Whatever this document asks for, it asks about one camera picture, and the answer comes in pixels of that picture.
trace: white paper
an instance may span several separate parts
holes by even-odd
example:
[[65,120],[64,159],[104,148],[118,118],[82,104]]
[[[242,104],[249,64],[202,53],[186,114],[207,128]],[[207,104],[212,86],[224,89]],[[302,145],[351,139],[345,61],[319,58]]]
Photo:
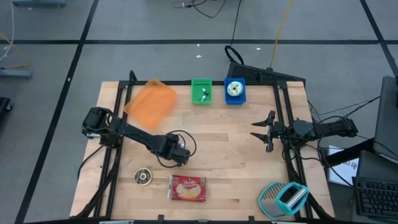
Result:
[[[338,147],[329,146],[328,155],[340,152],[341,150],[342,149]],[[342,178],[344,178],[347,182],[349,182],[352,185],[353,184],[352,177],[356,177],[356,169],[358,168],[358,162],[359,159],[357,158],[351,161],[344,162],[340,165],[334,166],[333,168]],[[333,172],[331,168],[328,169],[328,173],[329,173],[328,181],[348,186],[343,180],[340,179],[340,177],[338,177]]]

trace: green container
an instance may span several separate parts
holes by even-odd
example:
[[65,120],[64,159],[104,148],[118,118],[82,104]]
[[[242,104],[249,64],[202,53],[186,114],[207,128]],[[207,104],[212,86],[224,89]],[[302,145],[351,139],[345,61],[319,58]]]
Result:
[[[204,101],[200,98],[205,94],[202,89],[205,89],[209,95]],[[211,103],[211,78],[194,78],[191,83],[192,103],[195,105],[209,105]]]

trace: red snack package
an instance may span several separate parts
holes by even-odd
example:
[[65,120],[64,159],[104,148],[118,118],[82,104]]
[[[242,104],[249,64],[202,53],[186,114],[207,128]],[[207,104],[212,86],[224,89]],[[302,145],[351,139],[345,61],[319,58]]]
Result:
[[206,177],[172,175],[170,178],[169,199],[205,202]]

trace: wooden table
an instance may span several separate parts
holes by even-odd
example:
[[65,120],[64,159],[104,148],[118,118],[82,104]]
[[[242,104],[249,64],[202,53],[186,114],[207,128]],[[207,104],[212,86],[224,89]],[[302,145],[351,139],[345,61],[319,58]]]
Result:
[[[117,82],[103,82],[97,106],[113,109],[117,86]],[[134,85],[132,94],[142,87]],[[257,199],[271,182],[288,182],[285,161],[281,157],[282,144],[275,139],[274,152],[266,153],[266,146],[249,133],[267,132],[267,128],[254,127],[251,123],[265,120],[270,110],[276,111],[273,88],[247,86],[247,102],[236,106],[226,105],[224,86],[213,85],[213,102],[198,106],[191,103],[190,85],[171,87],[178,93],[177,105],[155,131],[149,132],[188,131],[198,144],[197,152],[186,166],[166,169],[143,145],[124,138],[112,219],[156,220],[163,214],[166,220],[248,220],[250,215],[256,220],[269,220],[261,212]],[[288,82],[288,88],[294,118],[311,121],[303,83]],[[280,97],[287,120],[282,91]],[[127,121],[142,128],[131,118]],[[193,145],[191,140],[186,140],[188,148]],[[98,138],[88,140],[85,157],[98,148],[98,142]],[[301,152],[303,157],[318,157],[311,147],[303,148]],[[71,215],[80,212],[98,188],[103,158],[104,150],[82,168]],[[303,161],[303,165],[311,193],[325,211],[334,216],[323,167],[314,160]],[[145,187],[134,181],[134,173],[141,167],[150,169],[154,177]],[[167,189],[172,174],[206,177],[207,201],[169,200]],[[102,215],[107,198],[108,191],[104,193]]]

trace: orange plastic container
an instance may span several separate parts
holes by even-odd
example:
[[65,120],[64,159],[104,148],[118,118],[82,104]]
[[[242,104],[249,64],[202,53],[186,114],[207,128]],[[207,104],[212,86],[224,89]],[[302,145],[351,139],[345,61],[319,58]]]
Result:
[[153,78],[124,107],[124,112],[138,120],[144,128],[154,129],[176,102],[177,93]]

